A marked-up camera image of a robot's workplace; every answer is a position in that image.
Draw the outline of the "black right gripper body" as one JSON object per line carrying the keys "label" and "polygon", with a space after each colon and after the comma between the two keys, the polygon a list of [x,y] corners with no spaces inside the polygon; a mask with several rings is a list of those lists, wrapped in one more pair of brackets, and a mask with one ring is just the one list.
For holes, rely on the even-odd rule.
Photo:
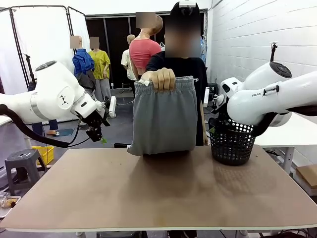
{"label": "black right gripper body", "polygon": [[226,118],[228,117],[227,113],[227,101],[228,97],[224,94],[214,94],[212,99],[212,113],[215,115],[215,118]]}

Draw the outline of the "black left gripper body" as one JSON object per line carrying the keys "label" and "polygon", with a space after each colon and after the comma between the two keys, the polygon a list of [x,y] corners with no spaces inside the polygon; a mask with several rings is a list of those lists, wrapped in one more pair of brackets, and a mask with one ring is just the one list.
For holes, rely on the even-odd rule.
{"label": "black left gripper body", "polygon": [[102,127],[110,126],[107,116],[108,116],[107,112],[105,111],[99,112],[97,110],[93,111],[86,118],[84,118],[82,115],[79,115],[79,117],[81,118],[80,130],[88,130],[88,129],[101,130]]}

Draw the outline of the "person's right hand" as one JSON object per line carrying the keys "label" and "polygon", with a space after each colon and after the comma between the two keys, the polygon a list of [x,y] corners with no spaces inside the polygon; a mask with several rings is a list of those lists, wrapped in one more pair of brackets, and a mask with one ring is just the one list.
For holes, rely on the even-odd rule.
{"label": "person's right hand", "polygon": [[151,81],[157,92],[173,91],[175,88],[175,74],[172,69],[163,67],[156,71],[147,71],[141,76],[142,80]]}

